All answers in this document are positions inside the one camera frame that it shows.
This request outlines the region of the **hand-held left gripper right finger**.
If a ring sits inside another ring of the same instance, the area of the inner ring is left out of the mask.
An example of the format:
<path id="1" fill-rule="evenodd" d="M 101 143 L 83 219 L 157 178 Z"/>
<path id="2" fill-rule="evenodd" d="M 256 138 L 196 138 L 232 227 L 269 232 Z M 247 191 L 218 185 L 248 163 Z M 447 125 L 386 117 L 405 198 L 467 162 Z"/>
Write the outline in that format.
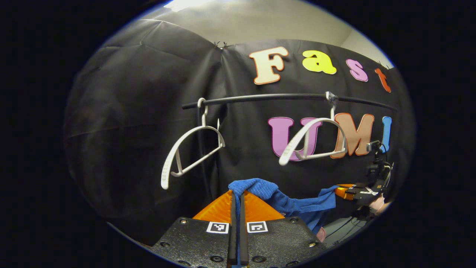
<path id="1" fill-rule="evenodd" d="M 246 268 L 289 268 L 320 256 L 326 246 L 299 217 L 284 217 L 245 191 L 240 197 L 239 262 Z"/>

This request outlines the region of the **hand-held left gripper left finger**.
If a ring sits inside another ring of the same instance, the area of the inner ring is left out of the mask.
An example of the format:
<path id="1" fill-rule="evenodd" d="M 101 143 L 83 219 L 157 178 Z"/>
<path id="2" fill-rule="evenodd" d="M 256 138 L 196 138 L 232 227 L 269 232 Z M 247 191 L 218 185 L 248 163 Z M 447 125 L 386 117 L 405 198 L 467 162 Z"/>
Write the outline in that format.
<path id="1" fill-rule="evenodd" d="M 227 191 L 192 218 L 178 218 L 152 251 L 190 268 L 237 264 L 236 199 Z"/>

